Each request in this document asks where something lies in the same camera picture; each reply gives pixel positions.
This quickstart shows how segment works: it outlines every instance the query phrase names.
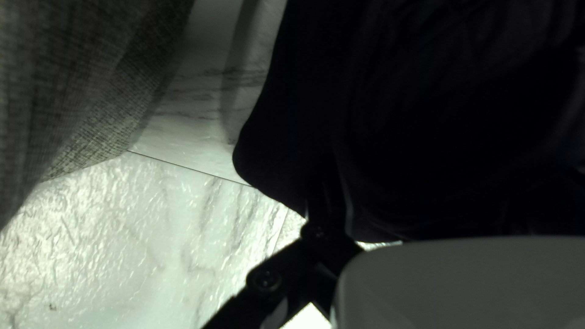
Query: dark clothing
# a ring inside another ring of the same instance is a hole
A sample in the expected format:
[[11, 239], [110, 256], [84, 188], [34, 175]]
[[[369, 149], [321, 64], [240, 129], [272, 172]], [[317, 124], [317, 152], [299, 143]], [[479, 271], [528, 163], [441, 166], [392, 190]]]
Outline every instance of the dark clothing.
[[585, 234], [584, 98], [584, 1], [289, 0], [233, 162], [304, 215], [333, 152], [361, 241]]

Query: fabric texture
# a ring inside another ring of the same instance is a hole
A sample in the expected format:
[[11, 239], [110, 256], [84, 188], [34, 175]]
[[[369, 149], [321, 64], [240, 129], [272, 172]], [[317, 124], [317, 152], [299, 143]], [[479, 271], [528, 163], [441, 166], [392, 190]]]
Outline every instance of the fabric texture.
[[560, 175], [585, 156], [584, 23], [581, 0], [289, 0], [236, 170], [304, 215], [333, 153], [366, 242], [533, 234], [515, 214], [555, 193], [583, 221]]
[[0, 1], [0, 229], [37, 183], [132, 145], [193, 3]]

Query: tile grout line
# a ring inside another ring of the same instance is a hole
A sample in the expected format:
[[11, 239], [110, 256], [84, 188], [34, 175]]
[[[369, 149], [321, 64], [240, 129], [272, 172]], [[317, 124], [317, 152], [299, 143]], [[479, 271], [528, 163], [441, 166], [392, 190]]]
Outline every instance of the tile grout line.
[[182, 168], [185, 168], [185, 169], [193, 170], [193, 171], [195, 171], [195, 172], [198, 172], [198, 173], [202, 173], [202, 174], [210, 175], [210, 176], [213, 176], [213, 177], [217, 177], [217, 178], [219, 178], [219, 179], [223, 179], [223, 180], [231, 181], [232, 183], [237, 183], [237, 184], [244, 185], [244, 186], [248, 186], [248, 187], [251, 187], [251, 188], [255, 189], [255, 187], [253, 187], [253, 186], [250, 186], [250, 185], [247, 185], [247, 184], [240, 183], [239, 181], [234, 181], [234, 180], [231, 180], [231, 179], [227, 179], [227, 178], [219, 177], [219, 176], [216, 176], [216, 175], [213, 175], [213, 174], [210, 174], [210, 173], [202, 172], [202, 171], [200, 171], [200, 170], [197, 170], [197, 169], [193, 169], [193, 168], [185, 167], [185, 166], [182, 166], [182, 165], [180, 165], [180, 164], [176, 164], [176, 163], [168, 162], [168, 161], [165, 161], [165, 160], [157, 159], [157, 158], [155, 158], [155, 157], [151, 157], [151, 156], [148, 156], [148, 155], [140, 154], [140, 153], [137, 153], [137, 152], [134, 152], [134, 151], [131, 151], [131, 150], [126, 150], [126, 152], [130, 152], [130, 153], [134, 153], [134, 154], [137, 154], [137, 155], [145, 156], [145, 157], [148, 157], [148, 158], [151, 158], [151, 159], [154, 159], [154, 160], [158, 160], [158, 161], [162, 161], [162, 162], [164, 162], [164, 163], [168, 163], [168, 164], [170, 164], [170, 165], [179, 166], [179, 167], [182, 167]]

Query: toilet bowl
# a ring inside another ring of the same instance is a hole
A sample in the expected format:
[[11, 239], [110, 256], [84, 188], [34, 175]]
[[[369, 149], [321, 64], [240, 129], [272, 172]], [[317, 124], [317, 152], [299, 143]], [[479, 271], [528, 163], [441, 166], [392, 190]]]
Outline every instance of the toilet bowl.
[[585, 329], [585, 238], [410, 242], [344, 268], [334, 329]]

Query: marble floor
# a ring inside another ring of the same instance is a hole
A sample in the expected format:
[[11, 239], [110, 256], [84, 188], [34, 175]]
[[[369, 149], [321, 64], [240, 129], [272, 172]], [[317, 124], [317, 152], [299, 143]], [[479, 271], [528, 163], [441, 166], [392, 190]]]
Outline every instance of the marble floor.
[[[196, 1], [181, 67], [135, 145], [38, 185], [0, 234], [1, 329], [199, 329], [299, 237], [304, 218], [231, 162], [284, 5]], [[309, 306], [283, 328], [307, 327], [331, 326]]]

